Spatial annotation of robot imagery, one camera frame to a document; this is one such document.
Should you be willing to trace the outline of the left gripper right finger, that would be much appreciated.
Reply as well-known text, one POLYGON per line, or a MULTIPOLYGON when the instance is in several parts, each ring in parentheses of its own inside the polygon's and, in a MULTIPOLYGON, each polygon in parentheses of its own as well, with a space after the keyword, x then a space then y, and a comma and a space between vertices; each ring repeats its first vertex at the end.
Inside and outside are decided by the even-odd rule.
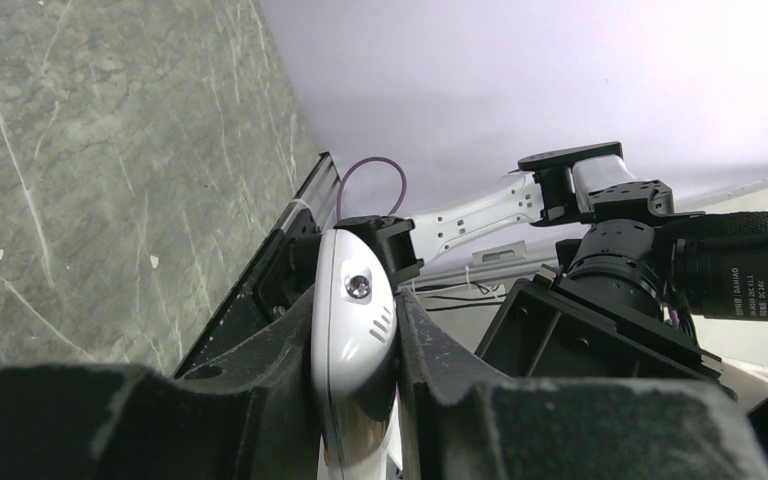
POLYGON ((407 479, 768 479, 747 419, 695 381, 513 379, 397 297, 407 479))

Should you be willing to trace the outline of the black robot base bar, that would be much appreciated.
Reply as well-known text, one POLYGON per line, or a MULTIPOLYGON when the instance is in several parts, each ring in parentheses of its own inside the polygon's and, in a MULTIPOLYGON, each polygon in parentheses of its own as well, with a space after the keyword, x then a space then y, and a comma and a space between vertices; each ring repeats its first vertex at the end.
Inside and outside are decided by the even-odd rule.
POLYGON ((182 379, 279 319, 312 285, 322 230, 333 219, 340 176, 330 153, 284 208, 238 280, 184 355, 182 379))

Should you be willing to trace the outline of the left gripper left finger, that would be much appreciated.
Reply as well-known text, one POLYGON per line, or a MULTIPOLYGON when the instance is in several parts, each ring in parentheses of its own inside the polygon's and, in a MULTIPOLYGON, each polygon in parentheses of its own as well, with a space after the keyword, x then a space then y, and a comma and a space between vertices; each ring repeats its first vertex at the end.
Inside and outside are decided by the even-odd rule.
POLYGON ((0 479, 313 479, 313 295, 170 379, 136 364, 0 366, 0 479))

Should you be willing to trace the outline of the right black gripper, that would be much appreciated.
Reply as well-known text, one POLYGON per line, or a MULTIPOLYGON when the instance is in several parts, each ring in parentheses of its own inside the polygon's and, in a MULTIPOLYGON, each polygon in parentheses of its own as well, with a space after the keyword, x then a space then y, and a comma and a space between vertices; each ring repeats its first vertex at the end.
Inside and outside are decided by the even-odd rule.
POLYGON ((520 279, 475 354, 519 378, 645 378, 716 381, 721 360, 661 315, 637 310, 631 288, 605 280, 607 295, 562 279, 520 279))

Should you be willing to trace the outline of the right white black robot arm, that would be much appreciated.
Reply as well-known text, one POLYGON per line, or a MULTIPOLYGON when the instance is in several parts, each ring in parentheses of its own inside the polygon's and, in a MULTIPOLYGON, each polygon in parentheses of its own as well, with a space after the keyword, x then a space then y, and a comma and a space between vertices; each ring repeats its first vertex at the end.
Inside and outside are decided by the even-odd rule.
POLYGON ((768 211, 678 213, 639 180, 618 142, 523 158, 488 192, 405 218, 341 219, 393 286, 450 250, 513 224, 586 226, 555 266, 516 281, 476 354, 511 377, 714 381, 695 316, 768 322, 768 211))

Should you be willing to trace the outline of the white remote control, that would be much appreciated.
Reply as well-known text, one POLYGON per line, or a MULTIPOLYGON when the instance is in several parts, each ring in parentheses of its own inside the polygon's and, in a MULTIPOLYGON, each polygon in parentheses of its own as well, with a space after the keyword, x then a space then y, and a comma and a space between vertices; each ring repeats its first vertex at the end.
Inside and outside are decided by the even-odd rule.
POLYGON ((311 331, 311 377, 331 479, 384 479, 396 397, 397 333, 389 278, 345 229, 321 238, 311 331))

